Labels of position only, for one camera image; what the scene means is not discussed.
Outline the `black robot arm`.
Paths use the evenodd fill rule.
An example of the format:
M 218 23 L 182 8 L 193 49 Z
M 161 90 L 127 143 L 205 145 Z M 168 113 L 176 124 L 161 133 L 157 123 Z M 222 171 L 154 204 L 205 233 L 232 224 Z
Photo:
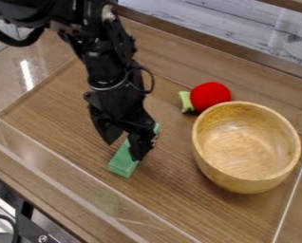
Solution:
M 0 19 L 29 36 L 18 40 L 0 30 L 9 46 L 34 44 L 49 29 L 58 32 L 89 73 L 86 93 L 95 129 L 106 143 L 129 134 L 129 155 L 142 160 L 154 147 L 156 121 L 144 107 L 154 91 L 144 83 L 148 68 L 135 60 L 137 39 L 127 33 L 114 0 L 0 0 Z

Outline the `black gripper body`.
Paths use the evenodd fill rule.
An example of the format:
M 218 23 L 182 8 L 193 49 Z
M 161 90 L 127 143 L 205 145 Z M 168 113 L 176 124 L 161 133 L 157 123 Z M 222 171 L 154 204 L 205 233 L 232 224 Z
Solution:
M 130 134 L 153 132 L 156 121 L 144 107 L 146 94 L 135 89 L 127 91 L 90 91 L 85 94 L 89 112 L 107 114 L 115 124 Z

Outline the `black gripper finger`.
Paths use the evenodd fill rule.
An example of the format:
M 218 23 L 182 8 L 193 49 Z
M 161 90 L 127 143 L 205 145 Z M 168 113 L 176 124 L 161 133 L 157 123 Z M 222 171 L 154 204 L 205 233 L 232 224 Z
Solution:
M 113 145 L 122 136 L 123 129 L 115 124 L 113 118 L 105 113 L 98 113 L 95 110 L 91 110 L 90 117 L 103 141 L 109 145 Z
M 133 160 L 144 161 L 145 156 L 154 148 L 156 139 L 157 134 L 154 132 L 146 134 L 133 133 L 129 136 Z

